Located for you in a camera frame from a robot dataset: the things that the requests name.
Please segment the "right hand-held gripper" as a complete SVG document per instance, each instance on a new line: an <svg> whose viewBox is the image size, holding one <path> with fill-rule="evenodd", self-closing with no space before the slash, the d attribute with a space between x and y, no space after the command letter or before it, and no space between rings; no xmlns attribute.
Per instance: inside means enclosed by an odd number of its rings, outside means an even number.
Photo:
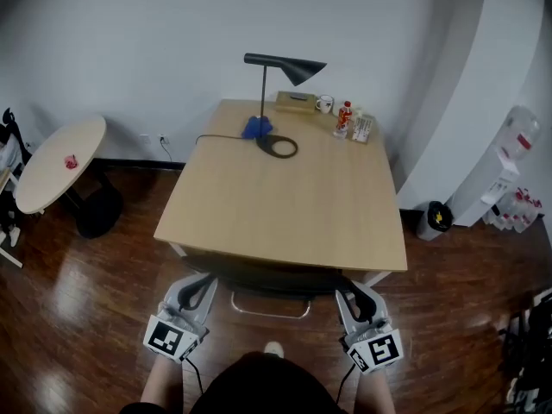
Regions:
<svg viewBox="0 0 552 414"><path fill-rule="evenodd" d="M369 374L403 359L399 330L385 319L385 300L371 287L354 280L349 281L348 294L352 298L336 290L335 297L343 328L351 333L341 343L353 364L362 374Z"/></svg>

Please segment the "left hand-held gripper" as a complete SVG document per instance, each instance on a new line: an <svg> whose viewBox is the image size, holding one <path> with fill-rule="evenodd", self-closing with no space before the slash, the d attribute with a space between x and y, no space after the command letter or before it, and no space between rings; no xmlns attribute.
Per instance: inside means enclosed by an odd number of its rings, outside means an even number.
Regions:
<svg viewBox="0 0 552 414"><path fill-rule="evenodd" d="M209 334L204 325L216 294L218 279L196 273L174 282L165 302L147 324L143 345L181 364Z"/></svg>

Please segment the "black mesh chair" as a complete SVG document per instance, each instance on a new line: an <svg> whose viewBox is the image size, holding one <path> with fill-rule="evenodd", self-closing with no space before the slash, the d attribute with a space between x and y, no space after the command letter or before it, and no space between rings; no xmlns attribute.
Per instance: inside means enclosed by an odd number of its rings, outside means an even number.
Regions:
<svg viewBox="0 0 552 414"><path fill-rule="evenodd" d="M304 301L351 293L360 309L355 320L371 319L376 312L374 300L339 269L271 265L219 254L189 254L184 262L195 271L216 276L233 291Z"/></svg>

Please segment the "person's left forearm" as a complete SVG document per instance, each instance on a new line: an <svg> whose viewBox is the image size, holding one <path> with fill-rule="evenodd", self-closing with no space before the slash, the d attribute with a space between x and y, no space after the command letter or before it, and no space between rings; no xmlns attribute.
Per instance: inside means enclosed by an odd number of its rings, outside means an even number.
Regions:
<svg viewBox="0 0 552 414"><path fill-rule="evenodd" d="M157 355L141 402L158 405L167 411L183 410L183 370L182 366L163 355Z"/></svg>

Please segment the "person's right forearm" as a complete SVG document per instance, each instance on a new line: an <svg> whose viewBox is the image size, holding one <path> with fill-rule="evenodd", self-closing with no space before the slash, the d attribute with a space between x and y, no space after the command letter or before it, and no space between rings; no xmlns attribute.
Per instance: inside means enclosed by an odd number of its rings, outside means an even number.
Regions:
<svg viewBox="0 0 552 414"><path fill-rule="evenodd" d="M360 376L354 414L396 414L384 368Z"/></svg>

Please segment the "black office chair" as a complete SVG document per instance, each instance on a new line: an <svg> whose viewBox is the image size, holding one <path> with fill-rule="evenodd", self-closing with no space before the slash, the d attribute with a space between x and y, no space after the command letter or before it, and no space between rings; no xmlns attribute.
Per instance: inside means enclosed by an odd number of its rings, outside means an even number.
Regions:
<svg viewBox="0 0 552 414"><path fill-rule="evenodd" d="M515 329L506 329L503 369L529 391L552 385L552 288L533 298L533 306L519 313Z"/></svg>
<svg viewBox="0 0 552 414"><path fill-rule="evenodd" d="M9 168L20 177L30 158L31 153L26 149L15 115L8 108L0 124L0 169Z"/></svg>

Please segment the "grey trash bin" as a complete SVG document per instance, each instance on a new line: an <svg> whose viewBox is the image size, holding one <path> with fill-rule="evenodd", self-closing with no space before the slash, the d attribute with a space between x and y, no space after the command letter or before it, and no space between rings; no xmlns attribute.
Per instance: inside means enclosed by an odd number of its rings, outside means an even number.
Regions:
<svg viewBox="0 0 552 414"><path fill-rule="evenodd" d="M454 217L450 208L439 201L430 201L417 224L416 235L424 241L432 241L446 233Z"/></svg>

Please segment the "person's dark clothing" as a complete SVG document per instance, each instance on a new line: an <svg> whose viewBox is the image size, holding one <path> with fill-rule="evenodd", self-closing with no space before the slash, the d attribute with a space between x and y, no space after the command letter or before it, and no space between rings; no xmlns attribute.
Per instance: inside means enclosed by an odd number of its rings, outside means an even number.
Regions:
<svg viewBox="0 0 552 414"><path fill-rule="evenodd" d="M139 400L119 414L184 414ZM212 380L189 414L346 414L302 367L261 352L243 355Z"/></svg>

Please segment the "wooden desk with white legs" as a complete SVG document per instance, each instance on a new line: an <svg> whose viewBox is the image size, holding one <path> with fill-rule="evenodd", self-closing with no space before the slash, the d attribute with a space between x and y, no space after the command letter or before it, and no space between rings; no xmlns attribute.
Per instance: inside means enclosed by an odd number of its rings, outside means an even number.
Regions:
<svg viewBox="0 0 552 414"><path fill-rule="evenodd" d="M240 138L259 103L224 99L191 153L154 232L178 252L403 273L405 239L383 136L336 138L336 120L266 107L298 153L281 160Z"/></svg>

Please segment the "white water dispenser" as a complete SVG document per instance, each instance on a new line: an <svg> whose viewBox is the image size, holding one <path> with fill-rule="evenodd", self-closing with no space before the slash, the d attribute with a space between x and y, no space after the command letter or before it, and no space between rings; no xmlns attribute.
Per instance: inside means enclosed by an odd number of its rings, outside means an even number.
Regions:
<svg viewBox="0 0 552 414"><path fill-rule="evenodd" d="M519 175L516 163L502 150L488 148L447 202L453 224L473 226L513 188Z"/></svg>

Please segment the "blue cloth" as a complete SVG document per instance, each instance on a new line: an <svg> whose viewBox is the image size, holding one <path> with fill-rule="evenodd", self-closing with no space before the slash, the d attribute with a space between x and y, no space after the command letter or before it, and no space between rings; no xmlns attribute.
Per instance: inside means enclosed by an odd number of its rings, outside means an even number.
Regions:
<svg viewBox="0 0 552 414"><path fill-rule="evenodd" d="M272 130L273 125L266 116L251 116L241 132L241 138L257 140L268 135Z"/></svg>

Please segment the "row of water jugs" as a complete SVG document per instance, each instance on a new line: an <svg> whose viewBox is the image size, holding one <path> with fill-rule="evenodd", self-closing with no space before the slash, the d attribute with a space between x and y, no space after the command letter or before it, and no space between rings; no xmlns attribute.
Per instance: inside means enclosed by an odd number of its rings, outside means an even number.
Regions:
<svg viewBox="0 0 552 414"><path fill-rule="evenodd" d="M499 230L515 230L521 234L542 215L542 202L533 198L528 189L518 187L515 191L507 192L482 220Z"/></svg>

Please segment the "red drink bottle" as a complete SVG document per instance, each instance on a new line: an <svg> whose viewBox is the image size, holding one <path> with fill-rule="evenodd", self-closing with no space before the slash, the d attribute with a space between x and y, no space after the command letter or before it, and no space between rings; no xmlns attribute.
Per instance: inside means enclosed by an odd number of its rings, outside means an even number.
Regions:
<svg viewBox="0 0 552 414"><path fill-rule="evenodd" d="M353 115L351 102L345 101L339 109L337 115L337 124L334 130L334 136L340 139L345 139L348 134L348 123Z"/></svg>

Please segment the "wooden tissue box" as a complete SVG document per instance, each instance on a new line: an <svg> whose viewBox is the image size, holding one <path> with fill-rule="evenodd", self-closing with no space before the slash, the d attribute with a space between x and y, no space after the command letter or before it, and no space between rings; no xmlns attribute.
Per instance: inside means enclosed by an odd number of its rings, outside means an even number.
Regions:
<svg viewBox="0 0 552 414"><path fill-rule="evenodd" d="M314 114L317 97L314 94L279 91L274 104L274 109L282 112L298 114Z"/></svg>

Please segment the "wooden work desk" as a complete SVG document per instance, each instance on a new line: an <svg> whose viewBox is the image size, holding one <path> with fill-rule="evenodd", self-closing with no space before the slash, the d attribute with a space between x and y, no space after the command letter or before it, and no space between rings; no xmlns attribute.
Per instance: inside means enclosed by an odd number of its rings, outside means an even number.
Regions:
<svg viewBox="0 0 552 414"><path fill-rule="evenodd" d="M9 168L6 168L0 173L0 192L2 192L5 188L5 186L11 182L15 186L18 186L19 181L16 178L16 176L10 171ZM8 260L15 266L22 268L23 264L14 256L12 256L10 253L8 253L6 250L2 248L2 243L0 242L0 255L4 257L4 259Z"/></svg>

